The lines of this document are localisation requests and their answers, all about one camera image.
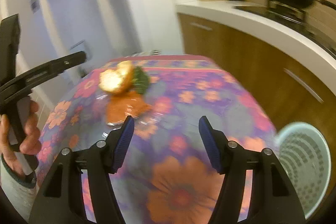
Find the person's left forearm sleeve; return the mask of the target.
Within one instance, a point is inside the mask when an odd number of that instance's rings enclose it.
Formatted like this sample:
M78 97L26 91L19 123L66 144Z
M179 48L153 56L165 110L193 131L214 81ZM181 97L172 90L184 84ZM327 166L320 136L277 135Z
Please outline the person's left forearm sleeve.
M28 221L37 195L36 173L20 178L1 155L1 187L16 211Z

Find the person's left hand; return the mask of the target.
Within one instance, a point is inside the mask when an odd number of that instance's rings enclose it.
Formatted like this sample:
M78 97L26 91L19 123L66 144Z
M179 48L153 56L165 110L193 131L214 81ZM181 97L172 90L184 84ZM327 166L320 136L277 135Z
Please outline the person's left hand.
M21 153L27 155L36 155L42 148L42 144L39 141L41 132L38 129L38 116L37 112L39 110L39 105L30 100L30 112L29 117L24 126L26 138L20 145ZM25 179L25 173L17 157L15 156L14 151L10 148L8 135L10 130L10 122L7 115L1 115L1 153L3 159L9 168L17 175L20 179Z

